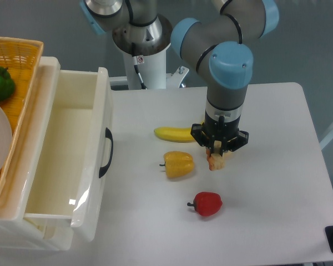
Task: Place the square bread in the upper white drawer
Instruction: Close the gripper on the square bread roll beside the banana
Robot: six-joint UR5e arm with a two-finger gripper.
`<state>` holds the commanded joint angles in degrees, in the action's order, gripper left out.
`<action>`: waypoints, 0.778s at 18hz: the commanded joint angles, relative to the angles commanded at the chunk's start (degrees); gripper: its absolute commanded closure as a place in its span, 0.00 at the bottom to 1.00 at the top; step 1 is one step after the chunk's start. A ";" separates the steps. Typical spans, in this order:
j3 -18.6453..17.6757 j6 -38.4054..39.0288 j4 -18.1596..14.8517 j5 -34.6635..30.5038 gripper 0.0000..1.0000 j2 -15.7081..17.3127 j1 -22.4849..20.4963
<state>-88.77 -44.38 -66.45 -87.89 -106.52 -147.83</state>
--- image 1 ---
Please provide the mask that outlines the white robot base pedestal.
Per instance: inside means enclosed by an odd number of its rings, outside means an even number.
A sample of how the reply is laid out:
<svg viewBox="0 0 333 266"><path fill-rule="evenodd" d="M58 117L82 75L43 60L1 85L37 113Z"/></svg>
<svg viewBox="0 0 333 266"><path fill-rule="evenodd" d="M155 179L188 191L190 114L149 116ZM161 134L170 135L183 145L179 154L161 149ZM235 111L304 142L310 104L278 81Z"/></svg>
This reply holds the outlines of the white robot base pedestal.
<svg viewBox="0 0 333 266"><path fill-rule="evenodd" d="M149 25L130 23L113 30L115 46L123 55L128 89L183 88L189 68L167 73L167 50L173 27L161 14Z"/></svg>

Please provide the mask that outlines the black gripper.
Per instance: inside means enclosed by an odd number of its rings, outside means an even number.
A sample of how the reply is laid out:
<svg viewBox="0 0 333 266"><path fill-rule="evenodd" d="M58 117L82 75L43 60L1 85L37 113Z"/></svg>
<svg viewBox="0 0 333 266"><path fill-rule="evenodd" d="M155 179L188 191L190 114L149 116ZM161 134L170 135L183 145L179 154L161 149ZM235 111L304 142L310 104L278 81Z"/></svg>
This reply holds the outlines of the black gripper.
<svg viewBox="0 0 333 266"><path fill-rule="evenodd" d="M233 152L245 146L249 141L249 133L239 130L239 121L226 122L225 116L219 116L216 119L211 118L205 112L204 122L202 124L192 124L191 134L196 142L214 153L214 142L220 141L219 154L223 156L225 150Z"/></svg>

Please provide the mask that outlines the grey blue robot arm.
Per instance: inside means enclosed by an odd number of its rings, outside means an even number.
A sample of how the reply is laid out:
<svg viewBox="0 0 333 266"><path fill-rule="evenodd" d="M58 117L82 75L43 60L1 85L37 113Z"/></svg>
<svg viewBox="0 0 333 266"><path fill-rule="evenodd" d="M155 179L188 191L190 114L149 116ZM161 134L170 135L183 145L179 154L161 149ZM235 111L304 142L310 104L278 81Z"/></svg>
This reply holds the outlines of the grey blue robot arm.
<svg viewBox="0 0 333 266"><path fill-rule="evenodd" d="M236 151L248 143L239 129L254 58L246 42L259 39L279 22L274 1L214 1L219 12L209 24L185 18L177 25L157 12L156 1L81 1L97 34L111 32L123 54L128 87L164 89L166 50L173 48L207 84L204 122L191 137L211 154Z"/></svg>

